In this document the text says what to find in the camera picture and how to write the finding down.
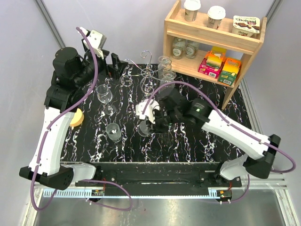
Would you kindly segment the ribbed stemmed glass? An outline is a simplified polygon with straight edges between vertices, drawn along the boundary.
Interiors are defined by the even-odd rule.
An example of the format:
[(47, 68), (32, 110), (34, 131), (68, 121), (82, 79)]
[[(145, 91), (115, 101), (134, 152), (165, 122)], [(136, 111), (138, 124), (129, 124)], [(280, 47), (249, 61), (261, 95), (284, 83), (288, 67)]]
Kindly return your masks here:
[(172, 60), (170, 59), (170, 57), (163, 55), (163, 56), (160, 56), (158, 58), (158, 61), (159, 61), (159, 64), (158, 64), (158, 78), (160, 80), (162, 80), (164, 72), (171, 70)]
[(160, 86), (163, 84), (166, 84), (159, 92), (158, 92), (158, 98), (162, 99), (170, 94), (172, 89), (175, 87), (175, 84), (170, 84), (170, 82), (174, 81), (176, 77), (175, 72), (173, 71), (166, 71), (163, 73), (163, 77), (160, 81)]

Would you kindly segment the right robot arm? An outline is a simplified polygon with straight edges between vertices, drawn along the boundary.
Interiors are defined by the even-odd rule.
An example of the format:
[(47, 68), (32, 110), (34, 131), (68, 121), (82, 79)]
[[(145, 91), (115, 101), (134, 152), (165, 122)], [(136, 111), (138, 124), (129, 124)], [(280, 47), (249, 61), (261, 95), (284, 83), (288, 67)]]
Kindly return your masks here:
[(135, 107), (135, 114), (143, 121), (139, 128), (142, 136), (166, 133), (172, 124), (185, 123), (218, 135), (243, 150), (245, 155), (218, 165), (214, 174), (218, 186), (225, 186), (245, 174), (267, 179), (276, 156), (275, 148), (281, 141), (275, 134), (268, 137), (244, 127), (203, 99), (189, 101), (176, 89), (159, 101), (140, 102)]

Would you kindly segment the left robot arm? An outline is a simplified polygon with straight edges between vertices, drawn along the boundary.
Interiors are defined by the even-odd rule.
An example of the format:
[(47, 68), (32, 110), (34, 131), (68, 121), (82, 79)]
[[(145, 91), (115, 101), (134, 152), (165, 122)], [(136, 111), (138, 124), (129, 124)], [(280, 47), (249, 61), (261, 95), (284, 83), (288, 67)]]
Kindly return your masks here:
[(94, 164), (60, 163), (66, 133), (77, 109), (72, 109), (50, 129), (47, 128), (55, 117), (84, 97), (83, 87), (95, 75), (92, 54), (87, 50), (85, 56), (81, 57), (75, 48), (62, 48), (55, 54), (53, 67), (51, 86), (44, 102), (42, 135), (46, 134), (47, 137), (39, 139), (39, 144), (43, 145), (42, 153), (36, 150), (29, 166), (20, 169), (19, 176), (58, 190), (65, 190), (71, 183), (82, 180), (97, 186), (101, 183), (102, 175)]

